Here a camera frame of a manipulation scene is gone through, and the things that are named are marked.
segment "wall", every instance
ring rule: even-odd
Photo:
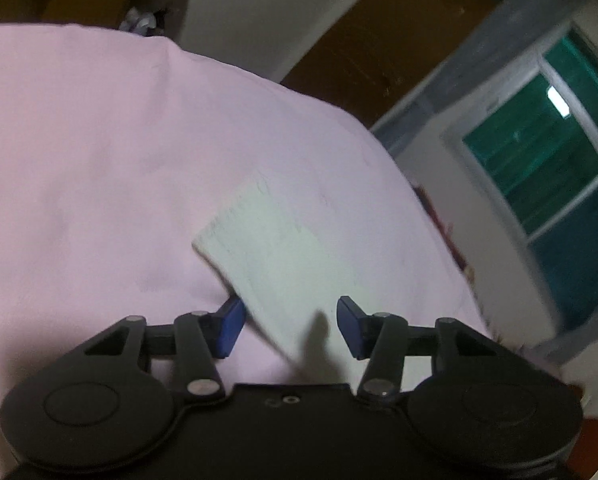
[[[581,9],[574,21],[598,49],[598,0]],[[442,219],[453,224],[454,240],[476,269],[477,295],[493,329],[506,343],[535,344],[555,335],[549,300],[542,296],[541,284],[533,281],[490,201],[441,139],[451,124],[505,79],[506,70],[434,117],[397,158],[397,165],[428,189]],[[407,100],[415,94],[416,89]]]
[[[281,81],[357,0],[190,0],[185,50]]]

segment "brown door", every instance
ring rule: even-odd
[[[282,84],[371,126],[495,5],[495,0],[359,0]]]

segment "window frame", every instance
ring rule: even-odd
[[[470,134],[477,126],[490,117],[494,112],[504,106],[514,95],[526,86],[535,76],[543,75],[547,81],[554,86],[570,107],[570,113],[577,120],[582,130],[590,139],[592,146],[598,153],[598,127],[588,114],[584,106],[576,97],[570,87],[563,81],[559,73],[543,57],[556,43],[558,43],[570,31],[574,31],[598,60],[598,50],[590,44],[585,33],[572,20],[567,20],[546,34],[541,40],[527,49],[521,56],[517,57],[499,75],[495,76],[496,81],[488,88],[484,96],[480,98],[470,109],[455,121],[442,133],[441,140],[458,159],[471,181],[473,186],[492,204],[496,215],[502,221],[503,227],[511,237],[512,242],[522,261],[526,265],[530,278],[536,285],[548,313],[556,325],[557,332],[562,332],[563,319],[548,283],[541,271],[529,246],[541,235],[545,234],[551,227],[567,216],[576,206],[581,204],[590,194],[598,188],[598,175],[594,180],[583,188],[568,204],[552,216],[537,230],[527,234],[522,228],[511,206],[490,175],[479,163],[471,152],[470,148],[463,142],[463,139]]]

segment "round black disc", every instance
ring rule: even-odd
[[[87,471],[125,462],[156,442],[172,421],[172,396],[138,369],[119,380],[52,388],[36,379],[10,391],[0,422],[19,457],[44,468]]]
[[[450,460],[476,468],[531,468],[567,453],[581,406],[557,381],[470,382],[434,376],[410,394],[419,434]]]

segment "glass pane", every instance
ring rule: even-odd
[[[531,245],[571,330],[598,305],[598,188]]]
[[[463,139],[531,234],[598,175],[598,155],[538,75]]]
[[[598,60],[584,41],[570,32],[545,59],[559,72],[598,127]]]

